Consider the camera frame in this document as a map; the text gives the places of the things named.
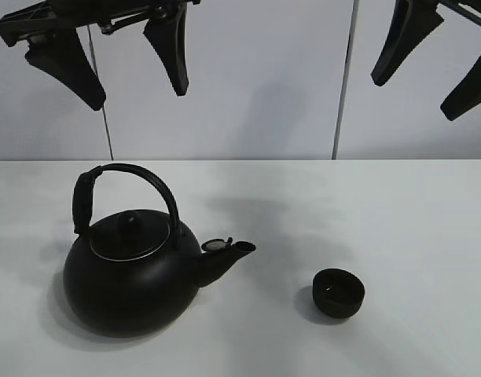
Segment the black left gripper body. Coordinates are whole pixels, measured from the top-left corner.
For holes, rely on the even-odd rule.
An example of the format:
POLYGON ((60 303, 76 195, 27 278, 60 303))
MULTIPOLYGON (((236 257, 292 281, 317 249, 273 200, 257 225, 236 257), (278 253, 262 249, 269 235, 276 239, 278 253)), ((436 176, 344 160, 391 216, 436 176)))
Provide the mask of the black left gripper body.
POLYGON ((36 35, 91 24, 110 35, 143 20, 169 20, 188 3, 188 0, 42 1, 3 16, 0 36, 12 47, 36 35))

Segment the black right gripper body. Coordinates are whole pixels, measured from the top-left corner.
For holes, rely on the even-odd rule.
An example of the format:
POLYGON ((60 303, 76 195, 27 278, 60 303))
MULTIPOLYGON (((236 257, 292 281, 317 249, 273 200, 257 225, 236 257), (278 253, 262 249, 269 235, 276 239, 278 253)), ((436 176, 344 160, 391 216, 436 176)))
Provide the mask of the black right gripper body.
POLYGON ((439 3, 481 27, 481 0, 441 0, 439 3))

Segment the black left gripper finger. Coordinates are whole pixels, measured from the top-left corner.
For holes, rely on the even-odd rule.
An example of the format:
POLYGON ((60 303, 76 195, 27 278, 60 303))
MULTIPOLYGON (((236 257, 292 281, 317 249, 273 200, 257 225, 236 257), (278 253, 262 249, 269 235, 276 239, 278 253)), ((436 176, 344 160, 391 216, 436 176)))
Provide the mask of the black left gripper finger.
POLYGON ((106 93, 79 38, 49 38, 40 42, 29 40, 25 59, 31 66, 69 88, 92 110, 101 110, 106 93))
POLYGON ((185 96, 189 78, 185 62, 185 14, 164 19, 152 18, 143 35, 160 58, 177 96, 185 96))

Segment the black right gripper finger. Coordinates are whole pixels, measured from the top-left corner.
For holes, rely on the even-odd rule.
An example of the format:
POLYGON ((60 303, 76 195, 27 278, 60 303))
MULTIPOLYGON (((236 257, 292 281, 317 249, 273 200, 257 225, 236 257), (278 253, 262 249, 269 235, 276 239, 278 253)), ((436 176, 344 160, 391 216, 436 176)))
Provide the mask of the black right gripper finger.
POLYGON ((442 102, 440 109, 449 121, 481 104, 481 54, 467 75, 442 102))
POLYGON ((373 82, 383 86, 409 54, 444 19, 437 13, 439 1, 397 0, 384 47, 371 72, 373 82))

